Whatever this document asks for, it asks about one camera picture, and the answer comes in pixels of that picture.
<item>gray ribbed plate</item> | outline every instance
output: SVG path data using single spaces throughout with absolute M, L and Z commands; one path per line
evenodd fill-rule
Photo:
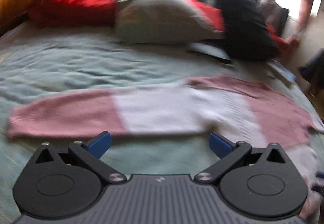
M 80 215 L 64 220 L 22 216 L 15 224 L 262 224 L 229 209 L 211 185 L 189 175 L 133 175 L 109 186 L 100 201 Z M 303 224 L 299 217 L 273 224 Z

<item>light blue bedsheet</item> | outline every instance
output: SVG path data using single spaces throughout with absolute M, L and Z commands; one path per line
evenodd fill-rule
M 12 187 L 34 150 L 45 139 L 8 140 L 5 126 L 12 108 L 69 90 L 172 82 L 190 76 L 233 77 L 264 81 L 315 112 L 297 86 L 287 89 L 263 64 L 235 62 L 225 67 L 215 59 L 193 54 L 182 46 L 118 43 L 109 28 L 37 29 L 26 22 L 0 40 L 0 223 L 19 216 Z M 312 145 L 324 165 L 322 135 Z M 46 140 L 63 146 L 71 140 Z M 113 139 L 102 160 L 124 174 L 190 173 L 195 175 L 218 158 L 207 136 Z

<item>white pillow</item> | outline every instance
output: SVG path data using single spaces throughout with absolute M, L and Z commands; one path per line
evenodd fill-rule
M 209 20 L 186 0 L 116 0 L 116 34 L 128 43 L 218 39 Z

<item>pink and white sweater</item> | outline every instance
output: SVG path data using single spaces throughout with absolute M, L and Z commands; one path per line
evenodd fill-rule
M 324 132 L 318 117 L 265 84 L 216 76 L 47 97 L 15 108 L 7 135 L 81 139 L 102 131 L 113 137 L 216 132 L 254 147 L 278 142 L 308 185 L 300 213 L 306 218 L 321 200 L 311 191 L 320 168 L 308 146 L 311 127 Z

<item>metal bolt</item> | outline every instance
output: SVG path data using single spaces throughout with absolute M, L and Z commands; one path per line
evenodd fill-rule
M 209 181 L 213 178 L 212 175 L 207 172 L 201 172 L 197 175 L 197 177 L 200 181 Z
M 112 182 L 121 182 L 124 180 L 124 176 L 119 173 L 113 173 L 109 175 L 109 180 Z

